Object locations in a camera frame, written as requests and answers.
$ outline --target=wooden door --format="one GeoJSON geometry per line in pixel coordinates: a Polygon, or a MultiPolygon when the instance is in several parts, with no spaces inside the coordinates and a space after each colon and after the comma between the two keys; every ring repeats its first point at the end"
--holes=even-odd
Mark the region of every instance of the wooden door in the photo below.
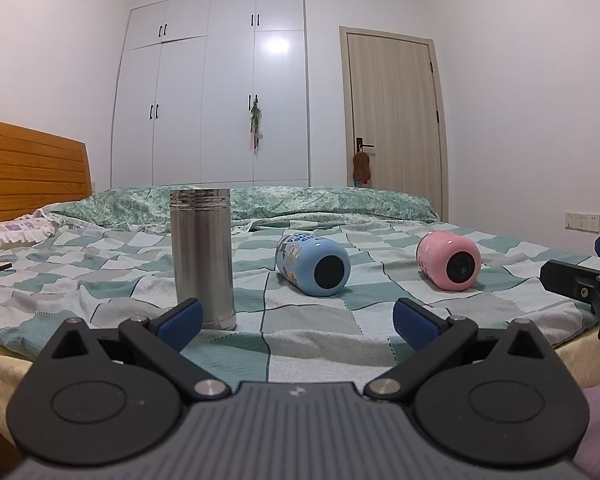
{"type": "Polygon", "coordinates": [[[446,149],[440,138],[429,45],[426,40],[365,34],[346,38],[352,109],[349,151],[355,151],[357,137],[372,144],[365,148],[371,187],[424,196],[444,214],[446,149]]]}
{"type": "Polygon", "coordinates": [[[160,43],[166,12],[167,2],[132,10],[129,28],[126,32],[125,50],[160,43]]]}
{"type": "Polygon", "coordinates": [[[200,182],[200,110],[206,38],[162,46],[155,97],[154,186],[200,182]]]}
{"type": "Polygon", "coordinates": [[[304,0],[257,0],[256,31],[304,30],[304,0]]]}
{"type": "Polygon", "coordinates": [[[254,32],[206,37],[201,182],[253,182],[254,32]]]}
{"type": "Polygon", "coordinates": [[[206,36],[211,0],[169,0],[162,41],[206,36]]]}
{"type": "Polygon", "coordinates": [[[256,0],[211,0],[208,35],[253,32],[256,0]]]}
{"type": "Polygon", "coordinates": [[[161,45],[124,53],[113,123],[111,185],[153,183],[155,88],[161,45]]]}
{"type": "Polygon", "coordinates": [[[304,32],[256,32],[253,73],[262,112],[254,180],[307,180],[304,32]]]}

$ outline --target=hanging keychain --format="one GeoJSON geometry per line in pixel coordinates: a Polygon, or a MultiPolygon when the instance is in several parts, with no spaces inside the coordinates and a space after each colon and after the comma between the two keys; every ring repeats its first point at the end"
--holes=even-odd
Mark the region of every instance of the hanging keychain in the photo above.
{"type": "Polygon", "coordinates": [[[253,134],[253,149],[258,149],[258,135],[260,133],[260,108],[258,107],[258,95],[253,99],[251,107],[251,133],[253,134]]]}

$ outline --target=checkered bedsheet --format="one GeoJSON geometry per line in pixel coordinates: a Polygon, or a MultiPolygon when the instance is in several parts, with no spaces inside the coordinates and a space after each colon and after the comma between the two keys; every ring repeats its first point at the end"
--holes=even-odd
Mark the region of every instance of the checkered bedsheet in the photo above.
{"type": "MultiPolygon", "coordinates": [[[[203,331],[184,350],[193,362],[236,386],[255,381],[368,380],[413,350],[395,333],[400,297],[440,316],[463,314],[481,327],[533,319],[552,344],[595,323],[587,305],[544,291],[542,263],[560,259],[600,269],[600,258],[548,250],[442,222],[372,221],[320,229],[314,222],[262,228],[232,237],[236,332],[203,331]],[[428,231],[451,230],[478,244],[483,265],[468,291],[437,289],[423,278],[416,245],[428,231]],[[344,245],[352,270],[344,291],[312,298],[274,268],[284,234],[314,230],[344,245]]],[[[0,251],[0,344],[34,358],[61,321],[80,316],[110,328],[136,314],[160,315],[176,304],[171,237],[101,228],[69,230],[33,248],[0,251]]]]}

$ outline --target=blue water bottle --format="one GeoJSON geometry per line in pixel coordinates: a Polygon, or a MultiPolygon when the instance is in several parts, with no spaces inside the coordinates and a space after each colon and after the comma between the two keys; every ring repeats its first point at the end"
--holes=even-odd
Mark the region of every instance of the blue water bottle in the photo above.
{"type": "Polygon", "coordinates": [[[288,235],[276,248],[280,273],[308,296],[333,296],[351,273],[349,255],[339,243],[309,233],[288,235]]]}

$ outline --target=door frame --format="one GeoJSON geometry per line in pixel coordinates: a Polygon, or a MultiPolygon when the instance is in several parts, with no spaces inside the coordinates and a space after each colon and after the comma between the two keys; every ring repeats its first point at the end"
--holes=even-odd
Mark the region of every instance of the door frame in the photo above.
{"type": "Polygon", "coordinates": [[[351,67],[349,60],[349,34],[356,36],[374,36],[376,38],[389,38],[391,40],[408,41],[426,45],[429,49],[429,60],[433,66],[433,88],[436,95],[436,107],[440,115],[438,123],[438,138],[440,140],[440,169],[442,171],[442,211],[437,211],[443,220],[448,219],[449,193],[448,193],[448,165],[446,153],[446,125],[445,113],[442,104],[442,86],[440,85],[440,72],[436,59],[436,49],[433,40],[416,38],[404,34],[394,34],[382,30],[368,30],[366,28],[340,27],[340,51],[342,53],[342,80],[344,82],[344,119],[347,145],[347,186],[353,186],[353,155],[354,155],[354,131],[353,131],[353,98],[351,94],[351,67]]]}

